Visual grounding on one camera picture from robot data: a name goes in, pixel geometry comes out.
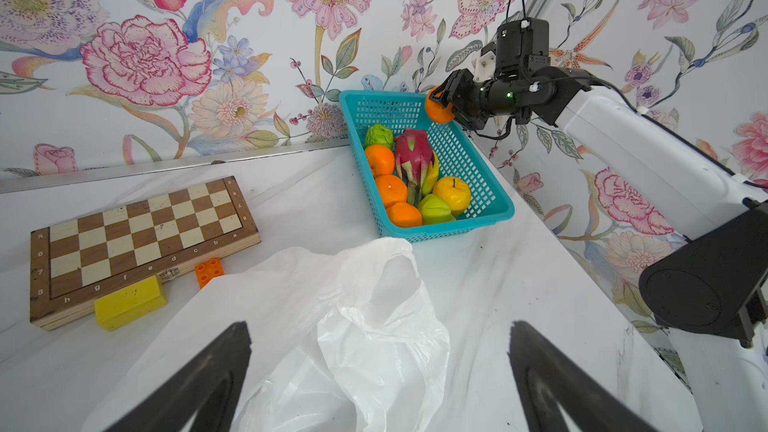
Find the pink dragon fruit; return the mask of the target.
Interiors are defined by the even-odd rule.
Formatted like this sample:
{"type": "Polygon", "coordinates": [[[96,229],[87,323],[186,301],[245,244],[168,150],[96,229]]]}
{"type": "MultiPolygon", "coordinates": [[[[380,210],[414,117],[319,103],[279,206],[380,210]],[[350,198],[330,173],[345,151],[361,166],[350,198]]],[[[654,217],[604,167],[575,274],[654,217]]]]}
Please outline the pink dragon fruit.
{"type": "Polygon", "coordinates": [[[422,200],[421,186],[433,156],[427,132],[405,129],[394,141],[395,174],[408,187],[407,202],[416,206],[422,200]]]}

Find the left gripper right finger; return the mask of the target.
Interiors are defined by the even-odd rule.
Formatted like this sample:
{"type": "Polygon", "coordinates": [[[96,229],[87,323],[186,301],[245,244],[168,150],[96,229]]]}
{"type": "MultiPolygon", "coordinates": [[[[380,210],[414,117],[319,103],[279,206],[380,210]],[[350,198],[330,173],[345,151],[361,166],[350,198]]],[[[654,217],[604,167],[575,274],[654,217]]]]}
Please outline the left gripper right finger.
{"type": "Polygon", "coordinates": [[[508,357],[531,431],[567,431],[565,416],[582,431],[653,429],[525,321],[511,325],[508,357]]]}

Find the yellow apple fruit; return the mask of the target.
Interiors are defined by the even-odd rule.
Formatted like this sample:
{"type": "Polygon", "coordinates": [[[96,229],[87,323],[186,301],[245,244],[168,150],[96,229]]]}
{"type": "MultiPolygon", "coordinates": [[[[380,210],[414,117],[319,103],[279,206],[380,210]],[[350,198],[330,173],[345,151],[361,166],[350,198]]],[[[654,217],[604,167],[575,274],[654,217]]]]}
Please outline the yellow apple fruit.
{"type": "Polygon", "coordinates": [[[462,215],[472,201],[469,186],[457,177],[443,177],[438,180],[433,194],[448,204],[454,217],[462,215]]]}

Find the yellow block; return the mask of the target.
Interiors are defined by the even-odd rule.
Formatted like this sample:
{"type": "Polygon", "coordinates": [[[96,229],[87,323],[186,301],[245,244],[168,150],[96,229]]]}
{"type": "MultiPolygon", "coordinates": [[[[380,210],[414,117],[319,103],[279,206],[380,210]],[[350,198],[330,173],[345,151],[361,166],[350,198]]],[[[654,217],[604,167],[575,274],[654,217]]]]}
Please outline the yellow block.
{"type": "Polygon", "coordinates": [[[94,315],[102,329],[114,331],[166,304],[162,283],[152,276],[95,300],[94,315]]]}

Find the teal plastic basket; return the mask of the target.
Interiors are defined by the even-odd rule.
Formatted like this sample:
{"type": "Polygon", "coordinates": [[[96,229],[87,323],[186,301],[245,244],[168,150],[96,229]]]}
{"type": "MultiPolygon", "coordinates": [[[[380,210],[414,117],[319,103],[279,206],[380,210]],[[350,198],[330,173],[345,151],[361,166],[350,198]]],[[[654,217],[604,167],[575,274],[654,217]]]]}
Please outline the teal plastic basket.
{"type": "Polygon", "coordinates": [[[378,233],[410,242],[513,217],[509,195],[453,122],[424,95],[345,91],[340,106],[378,233]]]}

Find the green apple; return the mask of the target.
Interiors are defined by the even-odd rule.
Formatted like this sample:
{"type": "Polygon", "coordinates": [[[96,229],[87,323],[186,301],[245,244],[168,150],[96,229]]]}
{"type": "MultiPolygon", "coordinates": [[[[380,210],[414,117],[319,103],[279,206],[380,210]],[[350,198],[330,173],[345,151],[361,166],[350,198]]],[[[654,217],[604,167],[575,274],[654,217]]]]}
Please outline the green apple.
{"type": "Polygon", "coordinates": [[[417,209],[421,214],[424,226],[449,223],[456,220],[450,205],[434,194],[426,195],[418,204],[417,209]]]}
{"type": "Polygon", "coordinates": [[[381,124],[371,125],[365,134],[363,148],[380,145],[392,150],[394,146],[394,134],[391,129],[381,124]]]}

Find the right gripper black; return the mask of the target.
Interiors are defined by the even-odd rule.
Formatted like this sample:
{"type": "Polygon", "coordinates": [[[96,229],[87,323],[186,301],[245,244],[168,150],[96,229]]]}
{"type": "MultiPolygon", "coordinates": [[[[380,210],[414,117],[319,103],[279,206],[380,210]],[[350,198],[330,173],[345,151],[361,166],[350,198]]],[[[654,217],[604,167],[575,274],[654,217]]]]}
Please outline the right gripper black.
{"type": "Polygon", "coordinates": [[[535,117],[554,125],[575,96],[576,73],[551,65],[549,23],[535,18],[498,28],[489,79],[475,81],[471,70],[457,69],[430,92],[432,102],[461,110],[462,126],[473,131],[497,116],[516,125],[535,117]]]}

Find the yellow banana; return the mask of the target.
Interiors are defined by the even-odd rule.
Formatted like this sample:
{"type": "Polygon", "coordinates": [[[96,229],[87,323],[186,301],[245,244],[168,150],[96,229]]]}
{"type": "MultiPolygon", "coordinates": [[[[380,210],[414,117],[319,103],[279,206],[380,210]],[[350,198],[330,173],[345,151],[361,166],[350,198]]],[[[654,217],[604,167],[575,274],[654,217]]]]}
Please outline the yellow banana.
{"type": "Polygon", "coordinates": [[[434,186],[439,179],[439,159],[436,153],[433,154],[426,169],[426,177],[422,182],[421,192],[424,196],[431,194],[434,186]]]}

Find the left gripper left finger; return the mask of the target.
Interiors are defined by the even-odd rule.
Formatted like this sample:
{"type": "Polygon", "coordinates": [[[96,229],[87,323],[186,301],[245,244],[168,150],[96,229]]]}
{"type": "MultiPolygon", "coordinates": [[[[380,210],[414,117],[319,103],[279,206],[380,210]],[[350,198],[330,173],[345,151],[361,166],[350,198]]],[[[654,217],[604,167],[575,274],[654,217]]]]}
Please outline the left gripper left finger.
{"type": "Polygon", "coordinates": [[[251,355],[247,324],[218,335],[110,431],[228,431],[251,355]]]}

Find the white plastic bag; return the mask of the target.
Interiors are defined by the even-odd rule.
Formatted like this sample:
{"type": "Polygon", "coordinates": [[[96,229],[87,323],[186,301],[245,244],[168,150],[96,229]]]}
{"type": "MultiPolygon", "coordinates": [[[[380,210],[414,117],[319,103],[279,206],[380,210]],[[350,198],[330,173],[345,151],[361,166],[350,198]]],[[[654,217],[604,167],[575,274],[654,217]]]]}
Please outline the white plastic bag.
{"type": "Polygon", "coordinates": [[[235,431],[423,431],[450,355],[411,245],[377,239],[334,255],[284,249],[213,281],[162,329],[85,422],[102,431],[235,322],[251,355],[235,431]]]}

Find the orange block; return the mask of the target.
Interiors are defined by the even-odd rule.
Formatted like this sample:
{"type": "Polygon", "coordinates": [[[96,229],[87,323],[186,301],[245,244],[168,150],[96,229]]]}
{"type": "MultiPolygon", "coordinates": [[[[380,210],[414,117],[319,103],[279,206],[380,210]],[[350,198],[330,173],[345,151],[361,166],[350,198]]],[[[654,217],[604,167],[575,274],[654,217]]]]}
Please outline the orange block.
{"type": "Polygon", "coordinates": [[[212,279],[225,274],[219,258],[213,258],[196,265],[194,273],[200,289],[203,289],[212,279]]]}

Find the wooden chessboard box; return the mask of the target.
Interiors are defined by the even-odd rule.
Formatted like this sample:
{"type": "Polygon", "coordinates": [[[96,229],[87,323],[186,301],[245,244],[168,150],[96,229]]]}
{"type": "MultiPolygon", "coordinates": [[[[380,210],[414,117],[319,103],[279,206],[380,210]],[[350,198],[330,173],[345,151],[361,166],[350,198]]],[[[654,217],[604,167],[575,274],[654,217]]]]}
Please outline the wooden chessboard box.
{"type": "Polygon", "coordinates": [[[260,240],[233,176],[35,230],[30,322],[56,329],[109,293],[151,276],[171,281],[260,240]]]}

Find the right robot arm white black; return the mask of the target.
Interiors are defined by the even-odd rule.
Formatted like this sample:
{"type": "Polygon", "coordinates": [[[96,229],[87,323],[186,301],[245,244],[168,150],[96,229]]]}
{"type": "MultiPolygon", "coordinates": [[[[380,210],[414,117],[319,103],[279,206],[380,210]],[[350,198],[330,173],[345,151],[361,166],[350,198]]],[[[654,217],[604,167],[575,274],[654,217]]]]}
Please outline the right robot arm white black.
{"type": "Polygon", "coordinates": [[[639,289],[669,332],[704,428],[767,427],[767,191],[635,109],[609,82],[554,67],[549,25],[498,28],[491,66],[452,72],[430,118],[480,131],[494,116],[540,118],[627,180],[683,247],[646,268],[639,289]]]}

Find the small orange fruit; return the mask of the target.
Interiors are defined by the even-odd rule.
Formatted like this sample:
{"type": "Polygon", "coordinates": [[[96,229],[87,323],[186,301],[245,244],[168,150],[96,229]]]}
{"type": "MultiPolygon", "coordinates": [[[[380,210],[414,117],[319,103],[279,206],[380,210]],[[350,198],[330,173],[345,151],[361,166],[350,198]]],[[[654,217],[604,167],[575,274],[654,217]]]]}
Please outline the small orange fruit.
{"type": "Polygon", "coordinates": [[[375,184],[385,208],[408,199],[408,187],[396,175],[380,175],[375,178],[375,184]]]}

